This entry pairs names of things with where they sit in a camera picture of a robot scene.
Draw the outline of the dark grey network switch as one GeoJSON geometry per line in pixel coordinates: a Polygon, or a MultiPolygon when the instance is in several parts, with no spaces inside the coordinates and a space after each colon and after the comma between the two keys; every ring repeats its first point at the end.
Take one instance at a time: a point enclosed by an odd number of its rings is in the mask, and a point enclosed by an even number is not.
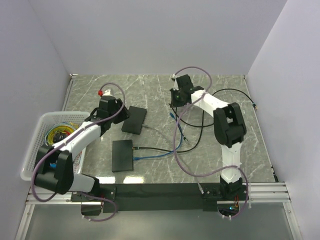
{"type": "Polygon", "coordinates": [[[113,141],[111,171],[119,173],[133,170],[133,141],[131,139],[113,141]]]}

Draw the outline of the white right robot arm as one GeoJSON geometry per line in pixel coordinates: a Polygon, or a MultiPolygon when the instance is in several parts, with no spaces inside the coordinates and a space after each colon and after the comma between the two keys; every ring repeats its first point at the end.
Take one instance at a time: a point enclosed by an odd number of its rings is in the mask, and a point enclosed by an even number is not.
{"type": "Polygon", "coordinates": [[[209,94],[203,87],[194,86],[189,75],[173,76],[171,106],[193,105],[213,117],[214,136],[221,145],[222,167],[220,195],[230,200],[243,184],[239,170],[241,147],[247,133],[245,121],[238,103],[228,103],[209,94]]]}

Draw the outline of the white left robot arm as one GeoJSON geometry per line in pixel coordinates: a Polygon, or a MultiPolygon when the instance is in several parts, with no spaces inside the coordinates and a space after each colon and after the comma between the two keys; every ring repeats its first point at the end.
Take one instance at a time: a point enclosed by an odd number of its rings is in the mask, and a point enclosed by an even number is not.
{"type": "Polygon", "coordinates": [[[43,145],[36,156],[31,188],[35,186],[55,194],[82,192],[89,201],[100,197],[100,182],[96,177],[75,174],[73,161],[90,143],[100,138],[112,124],[119,124],[130,117],[125,100],[103,95],[99,105],[80,127],[65,139],[51,145],[43,145]]]}

